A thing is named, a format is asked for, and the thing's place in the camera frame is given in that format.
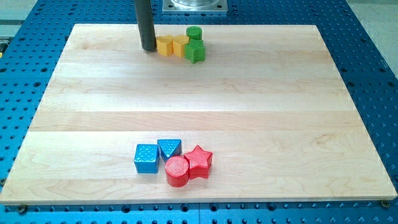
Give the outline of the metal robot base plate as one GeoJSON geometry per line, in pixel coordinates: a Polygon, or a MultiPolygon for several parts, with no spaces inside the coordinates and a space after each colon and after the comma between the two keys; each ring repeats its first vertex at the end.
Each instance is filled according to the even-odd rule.
{"type": "Polygon", "coordinates": [[[163,12],[226,12],[227,0],[163,0],[163,12]]]}

